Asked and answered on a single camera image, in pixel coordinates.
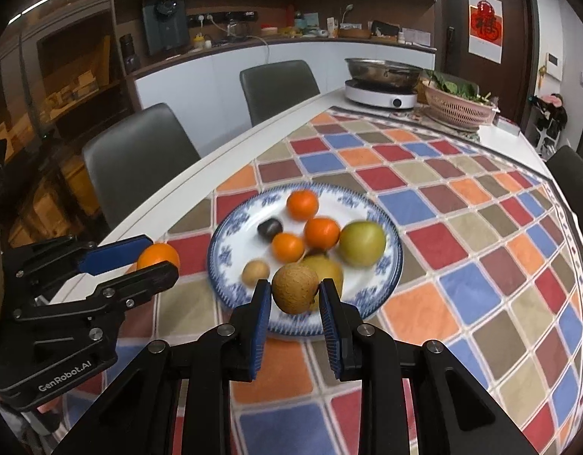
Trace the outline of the far grey dining chair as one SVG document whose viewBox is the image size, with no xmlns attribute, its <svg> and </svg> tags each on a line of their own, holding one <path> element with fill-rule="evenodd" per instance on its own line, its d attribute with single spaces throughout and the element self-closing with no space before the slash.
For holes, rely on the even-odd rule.
<svg viewBox="0 0 583 455">
<path fill-rule="evenodd" d="M 320 94 L 310 66 L 302 60 L 243 70 L 240 82 L 253 126 Z"/>
</svg>

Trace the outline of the green apple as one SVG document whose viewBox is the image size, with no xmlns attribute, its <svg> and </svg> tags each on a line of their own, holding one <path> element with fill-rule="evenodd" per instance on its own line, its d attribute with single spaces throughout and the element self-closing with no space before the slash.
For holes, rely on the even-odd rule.
<svg viewBox="0 0 583 455">
<path fill-rule="evenodd" d="M 354 267 L 374 266 L 385 249 L 386 233 L 372 221 L 353 221 L 339 235 L 338 253 L 347 264 Z"/>
</svg>

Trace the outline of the small mandarin front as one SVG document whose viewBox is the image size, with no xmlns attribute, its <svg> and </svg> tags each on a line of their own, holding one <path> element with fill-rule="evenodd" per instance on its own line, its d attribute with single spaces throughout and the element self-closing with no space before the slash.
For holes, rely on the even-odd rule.
<svg viewBox="0 0 583 455">
<path fill-rule="evenodd" d="M 297 235 L 281 232 L 274 236 L 271 250 L 277 261 L 283 264 L 294 263 L 304 256 L 305 244 L 304 240 Z"/>
</svg>

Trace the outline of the small white box on table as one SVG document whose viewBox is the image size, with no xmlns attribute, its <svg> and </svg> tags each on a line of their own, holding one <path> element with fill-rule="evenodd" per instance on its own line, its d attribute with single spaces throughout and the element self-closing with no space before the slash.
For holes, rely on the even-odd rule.
<svg viewBox="0 0 583 455">
<path fill-rule="evenodd" d="M 518 136 L 521 133 L 521 128 L 516 123 L 499 114 L 495 116 L 493 126 L 513 136 Z"/>
</svg>

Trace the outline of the brown kiwi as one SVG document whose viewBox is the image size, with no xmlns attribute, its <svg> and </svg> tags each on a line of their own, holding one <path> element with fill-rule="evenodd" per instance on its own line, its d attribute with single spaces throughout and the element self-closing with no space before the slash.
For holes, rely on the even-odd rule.
<svg viewBox="0 0 583 455">
<path fill-rule="evenodd" d="M 319 286 L 318 274 L 302 263 L 283 265 L 272 280 L 272 295 L 277 306 L 291 315 L 310 310 Z"/>
<path fill-rule="evenodd" d="M 253 289 L 261 279 L 268 279 L 270 273 L 270 266 L 265 260 L 254 259 L 243 268 L 241 281 L 247 288 Z"/>
</svg>

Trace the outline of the small mandarin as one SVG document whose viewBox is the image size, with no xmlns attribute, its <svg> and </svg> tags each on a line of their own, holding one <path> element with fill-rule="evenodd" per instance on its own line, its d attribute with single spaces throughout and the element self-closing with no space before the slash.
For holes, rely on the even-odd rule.
<svg viewBox="0 0 583 455">
<path fill-rule="evenodd" d="M 138 257 L 136 262 L 137 269 L 147 268 L 162 262 L 169 262 L 177 269 L 180 269 L 181 261 L 179 253 L 172 245 L 158 242 L 146 248 Z"/>
<path fill-rule="evenodd" d="M 277 261 L 283 264 L 294 263 L 304 256 L 305 244 L 304 240 L 297 235 L 281 232 L 274 236 L 271 250 Z"/>
<path fill-rule="evenodd" d="M 294 190 L 286 200 L 289 217 L 304 222 L 316 216 L 319 210 L 317 194 L 310 189 Z"/>
</svg>

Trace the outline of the large orange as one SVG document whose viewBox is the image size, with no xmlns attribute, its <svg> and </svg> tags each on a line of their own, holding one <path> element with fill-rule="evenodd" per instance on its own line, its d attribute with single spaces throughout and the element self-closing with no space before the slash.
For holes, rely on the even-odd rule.
<svg viewBox="0 0 583 455">
<path fill-rule="evenodd" d="M 310 249 L 328 251 L 339 241 L 341 227 L 329 217 L 315 217 L 306 222 L 304 239 Z"/>
</svg>

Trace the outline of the pink basket with greens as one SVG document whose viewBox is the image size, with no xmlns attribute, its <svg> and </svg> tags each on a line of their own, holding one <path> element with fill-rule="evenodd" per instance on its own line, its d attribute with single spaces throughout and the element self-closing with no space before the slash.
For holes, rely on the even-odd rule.
<svg viewBox="0 0 583 455">
<path fill-rule="evenodd" d="M 497 107 L 471 82 L 427 70 L 421 77 L 426 114 L 452 129 L 476 133 L 494 120 Z"/>
</svg>

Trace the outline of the grey dining chair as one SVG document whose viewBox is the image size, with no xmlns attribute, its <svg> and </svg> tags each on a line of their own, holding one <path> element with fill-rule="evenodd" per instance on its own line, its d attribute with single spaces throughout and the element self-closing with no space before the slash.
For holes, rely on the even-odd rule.
<svg viewBox="0 0 583 455">
<path fill-rule="evenodd" d="M 243 70 L 240 82 L 253 126 L 320 94 L 310 66 L 302 60 Z"/>
<path fill-rule="evenodd" d="M 201 159 L 165 103 L 104 130 L 83 147 L 82 157 L 111 229 Z"/>
</svg>

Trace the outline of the near grey dining chair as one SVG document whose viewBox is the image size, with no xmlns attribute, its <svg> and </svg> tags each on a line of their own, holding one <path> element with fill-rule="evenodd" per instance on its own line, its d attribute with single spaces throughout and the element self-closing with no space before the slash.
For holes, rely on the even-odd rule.
<svg viewBox="0 0 583 455">
<path fill-rule="evenodd" d="M 201 159 L 165 103 L 104 130 L 83 147 L 82 157 L 111 229 Z"/>
</svg>

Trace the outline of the black wall coffee machine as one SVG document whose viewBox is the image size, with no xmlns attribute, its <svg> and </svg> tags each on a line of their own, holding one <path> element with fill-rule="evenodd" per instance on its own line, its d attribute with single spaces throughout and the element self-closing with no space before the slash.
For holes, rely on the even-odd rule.
<svg viewBox="0 0 583 455">
<path fill-rule="evenodd" d="M 142 6 L 142 18 L 149 55 L 190 43 L 182 0 L 146 0 Z"/>
</svg>

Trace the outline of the white induction cooker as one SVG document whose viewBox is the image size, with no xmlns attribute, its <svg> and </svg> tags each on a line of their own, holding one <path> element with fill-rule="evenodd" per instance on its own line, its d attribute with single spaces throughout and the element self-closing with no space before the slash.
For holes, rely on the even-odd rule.
<svg viewBox="0 0 583 455">
<path fill-rule="evenodd" d="M 417 94 L 398 88 L 370 85 L 354 79 L 345 82 L 345 97 L 354 103 L 381 109 L 407 111 L 417 105 Z"/>
</svg>

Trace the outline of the yellow pear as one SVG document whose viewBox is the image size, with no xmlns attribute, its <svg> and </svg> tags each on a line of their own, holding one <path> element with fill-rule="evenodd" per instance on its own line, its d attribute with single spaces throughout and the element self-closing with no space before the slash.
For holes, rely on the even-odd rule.
<svg viewBox="0 0 583 455">
<path fill-rule="evenodd" d="M 335 260 L 329 259 L 329 257 L 312 256 L 308 258 L 304 257 L 302 264 L 313 269 L 319 277 L 319 281 L 323 281 L 326 278 L 332 279 L 335 283 L 338 296 L 342 296 L 344 274 L 342 267 Z"/>
</svg>

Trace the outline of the steel wok pan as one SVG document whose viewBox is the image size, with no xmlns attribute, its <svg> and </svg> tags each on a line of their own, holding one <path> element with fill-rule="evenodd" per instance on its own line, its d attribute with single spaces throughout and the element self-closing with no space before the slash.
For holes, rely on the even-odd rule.
<svg viewBox="0 0 583 455">
<path fill-rule="evenodd" d="M 423 71 L 416 66 L 387 60 L 347 58 L 345 62 L 354 80 L 388 88 L 414 88 Z"/>
</svg>

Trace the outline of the right side grey chair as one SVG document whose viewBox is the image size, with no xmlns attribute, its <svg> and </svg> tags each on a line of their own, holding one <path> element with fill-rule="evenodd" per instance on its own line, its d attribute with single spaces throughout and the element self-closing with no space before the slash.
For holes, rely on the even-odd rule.
<svg viewBox="0 0 583 455">
<path fill-rule="evenodd" d="M 583 232 L 583 159 L 569 146 L 562 146 L 545 164 L 576 214 Z"/>
</svg>

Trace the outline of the dark brown door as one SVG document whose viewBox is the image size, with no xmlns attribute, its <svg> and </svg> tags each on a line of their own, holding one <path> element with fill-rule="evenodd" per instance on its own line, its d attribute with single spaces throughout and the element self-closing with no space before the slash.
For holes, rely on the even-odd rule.
<svg viewBox="0 0 583 455">
<path fill-rule="evenodd" d="M 437 66 L 476 83 L 519 126 L 530 115 L 539 51 L 536 0 L 436 0 Z"/>
</svg>

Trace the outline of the red fu door poster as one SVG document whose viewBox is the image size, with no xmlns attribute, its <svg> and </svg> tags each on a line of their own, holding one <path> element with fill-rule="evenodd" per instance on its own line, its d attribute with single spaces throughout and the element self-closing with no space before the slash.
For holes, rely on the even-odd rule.
<svg viewBox="0 0 583 455">
<path fill-rule="evenodd" d="M 503 5 L 500 0 L 468 0 L 468 45 L 471 55 L 502 63 Z"/>
</svg>

